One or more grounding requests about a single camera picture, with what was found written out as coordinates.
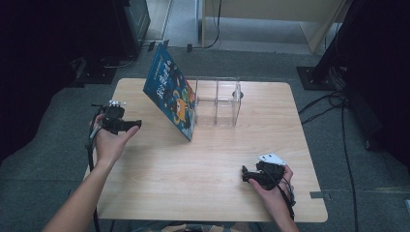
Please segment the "person's right hand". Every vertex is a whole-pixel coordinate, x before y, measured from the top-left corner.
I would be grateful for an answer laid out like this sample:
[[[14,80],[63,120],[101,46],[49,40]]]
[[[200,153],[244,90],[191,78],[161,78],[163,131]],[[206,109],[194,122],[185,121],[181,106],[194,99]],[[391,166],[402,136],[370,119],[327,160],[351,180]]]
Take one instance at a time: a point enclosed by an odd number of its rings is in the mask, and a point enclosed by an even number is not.
[[[290,199],[290,190],[292,189],[290,183],[292,176],[293,171],[288,165],[285,165],[282,179],[278,183],[278,186],[271,190],[265,190],[255,180],[249,179],[249,183],[259,194],[268,213],[273,218],[290,217],[288,203],[285,200],[284,195],[286,195],[287,199]]]

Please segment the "black equipment cabinet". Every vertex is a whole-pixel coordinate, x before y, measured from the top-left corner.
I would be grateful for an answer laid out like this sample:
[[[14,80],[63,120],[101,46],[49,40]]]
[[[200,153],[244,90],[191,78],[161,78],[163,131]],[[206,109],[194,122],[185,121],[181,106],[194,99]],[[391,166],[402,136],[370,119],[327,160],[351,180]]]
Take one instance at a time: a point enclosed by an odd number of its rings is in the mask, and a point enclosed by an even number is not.
[[[134,58],[142,48],[151,19],[146,0],[113,0],[123,57]]]

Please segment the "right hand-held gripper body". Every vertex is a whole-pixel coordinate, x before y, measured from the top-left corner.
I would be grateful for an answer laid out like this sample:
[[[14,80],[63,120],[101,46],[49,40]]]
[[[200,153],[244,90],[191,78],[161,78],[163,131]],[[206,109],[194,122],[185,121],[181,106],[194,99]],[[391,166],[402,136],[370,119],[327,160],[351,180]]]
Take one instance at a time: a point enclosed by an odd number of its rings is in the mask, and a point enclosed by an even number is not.
[[[258,157],[256,181],[265,189],[273,189],[284,175],[285,161],[274,153]]]

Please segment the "person's left hand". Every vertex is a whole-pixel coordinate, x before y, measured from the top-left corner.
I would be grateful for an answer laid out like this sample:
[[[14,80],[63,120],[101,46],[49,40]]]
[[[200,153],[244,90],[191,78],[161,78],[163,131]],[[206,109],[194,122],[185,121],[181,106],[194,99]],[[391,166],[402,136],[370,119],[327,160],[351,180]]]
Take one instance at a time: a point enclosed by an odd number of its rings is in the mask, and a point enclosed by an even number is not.
[[[130,128],[125,133],[116,135],[105,129],[96,133],[96,169],[111,169],[115,162],[121,157],[127,142],[139,130],[139,126]]]

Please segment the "blue picture book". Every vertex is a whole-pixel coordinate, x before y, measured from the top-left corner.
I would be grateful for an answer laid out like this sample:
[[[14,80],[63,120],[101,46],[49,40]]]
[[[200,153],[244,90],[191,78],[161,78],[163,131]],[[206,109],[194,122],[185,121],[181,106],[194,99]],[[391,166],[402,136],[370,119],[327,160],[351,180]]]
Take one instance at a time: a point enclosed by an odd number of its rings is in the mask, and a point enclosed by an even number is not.
[[[143,92],[187,140],[192,140],[195,93],[162,43],[157,48]]]

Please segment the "light wooden cabinet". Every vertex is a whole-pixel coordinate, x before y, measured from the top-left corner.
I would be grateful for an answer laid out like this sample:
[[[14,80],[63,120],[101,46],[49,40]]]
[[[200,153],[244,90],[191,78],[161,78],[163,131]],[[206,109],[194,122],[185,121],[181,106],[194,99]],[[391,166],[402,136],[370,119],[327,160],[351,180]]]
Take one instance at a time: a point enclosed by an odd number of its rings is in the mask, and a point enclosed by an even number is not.
[[[307,45],[316,53],[329,30],[342,22],[352,0],[198,0],[201,45],[205,46],[208,18],[241,18],[299,22]]]

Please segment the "black stand base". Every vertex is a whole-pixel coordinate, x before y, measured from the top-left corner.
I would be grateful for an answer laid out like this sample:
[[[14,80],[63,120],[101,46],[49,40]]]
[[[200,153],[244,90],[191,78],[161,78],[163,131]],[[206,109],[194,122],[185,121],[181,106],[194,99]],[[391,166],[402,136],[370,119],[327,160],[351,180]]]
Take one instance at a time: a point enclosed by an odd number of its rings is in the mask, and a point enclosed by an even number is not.
[[[337,89],[332,78],[319,68],[298,67],[297,72],[305,90],[335,91]]]

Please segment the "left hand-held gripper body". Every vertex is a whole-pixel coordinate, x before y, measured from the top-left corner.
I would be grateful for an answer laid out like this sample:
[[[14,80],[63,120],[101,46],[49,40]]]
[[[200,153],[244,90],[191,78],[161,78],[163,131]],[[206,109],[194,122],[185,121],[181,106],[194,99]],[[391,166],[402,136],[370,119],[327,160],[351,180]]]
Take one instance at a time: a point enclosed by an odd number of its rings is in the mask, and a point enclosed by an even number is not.
[[[108,106],[102,108],[102,128],[113,134],[119,131],[127,131],[129,128],[123,120],[125,109],[120,101],[109,101]]]

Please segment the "clear acrylic book rack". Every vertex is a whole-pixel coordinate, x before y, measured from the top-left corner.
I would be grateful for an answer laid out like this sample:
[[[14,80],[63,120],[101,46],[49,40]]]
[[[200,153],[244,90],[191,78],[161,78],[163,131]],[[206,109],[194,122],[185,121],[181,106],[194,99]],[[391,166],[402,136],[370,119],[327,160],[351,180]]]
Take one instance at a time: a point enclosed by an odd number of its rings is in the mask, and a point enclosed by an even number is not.
[[[242,92],[234,77],[198,77],[195,80],[195,123],[198,126],[235,127],[242,99],[232,97]]]

